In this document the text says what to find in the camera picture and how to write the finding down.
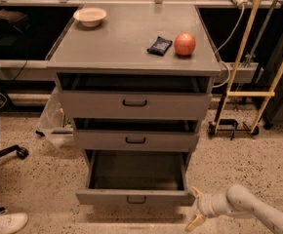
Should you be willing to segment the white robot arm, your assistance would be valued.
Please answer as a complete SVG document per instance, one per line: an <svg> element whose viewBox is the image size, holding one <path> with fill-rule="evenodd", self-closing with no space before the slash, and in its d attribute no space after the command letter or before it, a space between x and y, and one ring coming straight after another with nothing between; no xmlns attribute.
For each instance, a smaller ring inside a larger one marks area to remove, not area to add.
<svg viewBox="0 0 283 234"><path fill-rule="evenodd" d="M240 184L233 184L220 193L202 193L194 186L191 190L197 200L199 213L186 226L186 232L201 226L208 218L227 215L255 217L273 234L283 234L283 213L261 201Z"/></svg>

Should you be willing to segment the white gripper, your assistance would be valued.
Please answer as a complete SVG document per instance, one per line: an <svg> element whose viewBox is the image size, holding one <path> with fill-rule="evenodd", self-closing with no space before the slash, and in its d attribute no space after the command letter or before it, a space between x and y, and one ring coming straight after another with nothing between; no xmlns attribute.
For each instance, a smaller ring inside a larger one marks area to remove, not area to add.
<svg viewBox="0 0 283 234"><path fill-rule="evenodd" d="M193 220L185 227L186 232L191 232L201 226L207 218L218 217L227 213L228 204L224 193L205 193L192 186L191 191L198 199L198 209L202 214L196 214Z"/></svg>

